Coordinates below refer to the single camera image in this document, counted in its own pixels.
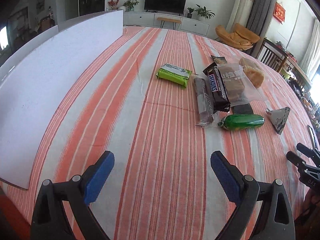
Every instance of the potted plant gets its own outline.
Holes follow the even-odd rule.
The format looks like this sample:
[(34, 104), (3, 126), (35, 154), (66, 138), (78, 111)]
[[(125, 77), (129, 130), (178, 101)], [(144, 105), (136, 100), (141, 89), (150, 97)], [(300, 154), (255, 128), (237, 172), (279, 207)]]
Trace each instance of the potted plant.
[(137, 5), (139, 2), (137, 0), (127, 0), (123, 6), (127, 6), (128, 7), (128, 12), (130, 11), (134, 11), (134, 6)]
[(193, 8), (191, 8), (191, 7), (188, 7), (188, 14), (187, 14), (187, 18), (192, 18), (192, 13), (193, 13), (193, 11), (194, 11), (194, 9)]
[(215, 14), (211, 10), (207, 10), (205, 6), (203, 8), (198, 4), (196, 4), (196, 6), (198, 6), (198, 8), (195, 10), (195, 12), (198, 12), (199, 21), (211, 19), (211, 17), (215, 16)]
[(118, 5), (119, 1), (120, 1), (120, 0), (116, 0), (116, 1), (110, 0), (110, 1), (108, 2), (108, 5), (111, 6), (111, 10), (117, 10), (117, 9), (118, 9), (117, 5)]

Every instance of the red flowers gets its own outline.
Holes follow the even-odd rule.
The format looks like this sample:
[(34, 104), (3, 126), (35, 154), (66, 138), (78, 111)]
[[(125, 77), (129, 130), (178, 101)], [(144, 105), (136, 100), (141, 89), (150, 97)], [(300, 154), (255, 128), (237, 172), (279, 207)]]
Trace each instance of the red flowers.
[(117, 7), (119, 1), (120, 1), (120, 0), (116, 0), (116, 1), (110, 0), (110, 1), (108, 2), (108, 5), (110, 5), (111, 8), (115, 8), (115, 7)]

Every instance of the television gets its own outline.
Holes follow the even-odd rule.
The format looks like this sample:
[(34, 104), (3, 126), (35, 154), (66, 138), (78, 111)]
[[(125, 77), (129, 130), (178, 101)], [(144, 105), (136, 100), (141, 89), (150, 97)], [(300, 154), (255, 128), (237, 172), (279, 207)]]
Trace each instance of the television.
[(145, 0), (145, 10), (183, 14), (186, 0)]

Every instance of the snickers wrapper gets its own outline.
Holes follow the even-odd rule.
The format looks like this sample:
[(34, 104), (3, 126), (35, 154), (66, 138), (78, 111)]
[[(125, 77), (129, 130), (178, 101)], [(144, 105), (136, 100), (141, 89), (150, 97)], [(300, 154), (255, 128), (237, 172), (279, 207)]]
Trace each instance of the snickers wrapper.
[(212, 63), (203, 70), (203, 73), (208, 76), (210, 81), (214, 113), (216, 111), (229, 112), (230, 102), (217, 64)]

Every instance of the green snack package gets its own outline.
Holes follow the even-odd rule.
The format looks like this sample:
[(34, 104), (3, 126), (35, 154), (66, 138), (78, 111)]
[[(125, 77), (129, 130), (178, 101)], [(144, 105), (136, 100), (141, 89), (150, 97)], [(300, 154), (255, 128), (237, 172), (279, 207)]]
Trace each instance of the green snack package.
[(158, 70), (156, 76), (178, 83), (186, 88), (191, 73), (190, 70), (166, 63)]
[(258, 114), (230, 114), (224, 117), (218, 126), (227, 130), (244, 130), (259, 128), (264, 124), (264, 118)]

